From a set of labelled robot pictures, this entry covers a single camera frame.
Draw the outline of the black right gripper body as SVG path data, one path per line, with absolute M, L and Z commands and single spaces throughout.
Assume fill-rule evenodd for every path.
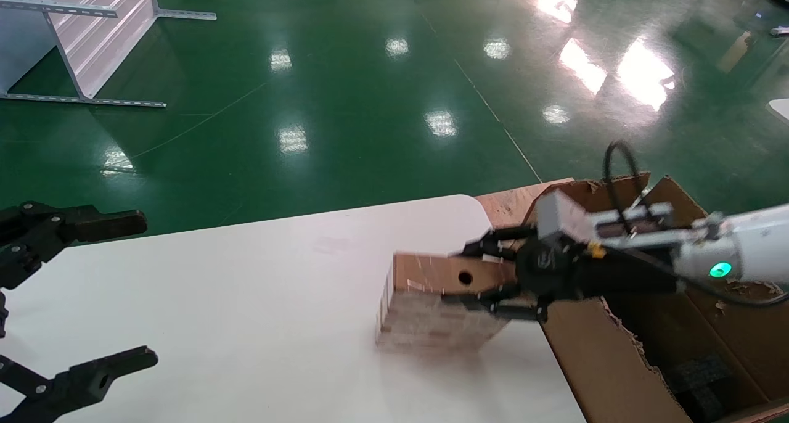
M 521 289 L 538 299 L 586 300 L 623 295 L 674 295 L 685 283 L 662 261 L 633 250 L 540 240 L 517 251 Z

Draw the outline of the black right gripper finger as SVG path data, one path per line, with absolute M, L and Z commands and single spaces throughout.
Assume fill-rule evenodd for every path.
M 496 319 L 547 322 L 549 302 L 542 297 L 530 305 L 521 299 L 519 286 L 496 286 L 477 293 L 443 294 L 443 303 L 459 305 L 471 313 L 487 313 Z
M 492 228 L 481 238 L 467 242 L 451 257 L 484 260 L 486 257 L 504 261 L 518 261 L 527 257 L 538 238 L 538 230 L 530 224 Z

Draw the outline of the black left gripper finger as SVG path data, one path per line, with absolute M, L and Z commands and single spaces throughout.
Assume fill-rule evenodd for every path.
M 93 243 L 143 234 L 140 210 L 102 214 L 93 205 L 56 208 L 25 202 L 1 211 L 1 286 L 15 289 L 75 242 Z
M 25 397 L 9 414 L 2 416 L 1 421 L 54 422 L 66 414 L 101 403 L 113 381 L 150 369 L 159 360 L 149 347 L 137 347 L 73 365 L 47 379 L 2 356 L 2 385 Z

